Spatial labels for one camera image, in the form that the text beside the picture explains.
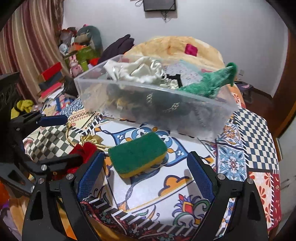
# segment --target patterned tablecloth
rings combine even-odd
[[[145,172],[121,179],[110,159],[105,160],[90,196],[81,202],[84,210],[99,223],[140,240],[189,240],[209,208],[188,170],[186,157],[196,151],[217,173],[229,179],[254,179],[264,207],[268,230],[281,219],[279,166],[266,121],[248,111],[243,100],[232,93],[235,112],[215,142],[159,130],[147,124],[110,120],[102,114],[86,113],[80,99],[61,114],[74,124],[70,139],[97,134],[103,144],[113,146],[155,132],[165,142],[165,159]],[[73,147],[65,139],[65,126],[40,131],[28,149],[33,160],[63,156]],[[217,237],[224,234],[235,199],[230,199]]]

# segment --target clear plastic container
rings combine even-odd
[[[116,62],[134,62],[139,56],[118,55]],[[160,60],[162,65],[175,60]],[[215,99],[156,85],[112,80],[103,68],[106,61],[74,79],[79,96],[87,111],[108,113],[138,123],[214,140],[238,107],[226,86]]]

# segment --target stack of books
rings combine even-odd
[[[62,65],[58,62],[38,76],[38,85],[41,89],[39,103],[45,102],[48,96],[62,87],[64,76],[61,69]]]

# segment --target yellow cloth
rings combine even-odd
[[[32,100],[20,100],[17,103],[17,108],[21,111],[29,113],[32,110],[34,102]],[[11,110],[11,119],[18,117],[20,113],[13,107]]]
[[[197,48],[197,56],[185,54],[187,44]],[[184,60],[208,70],[225,68],[220,52],[209,44],[192,37],[159,37],[134,46],[128,55]]]

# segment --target white cloth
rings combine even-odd
[[[108,60],[104,65],[105,70],[114,80],[125,80],[141,84],[153,84],[163,88],[177,88],[177,81],[166,80],[162,64],[151,57],[144,56],[136,62],[125,63]]]

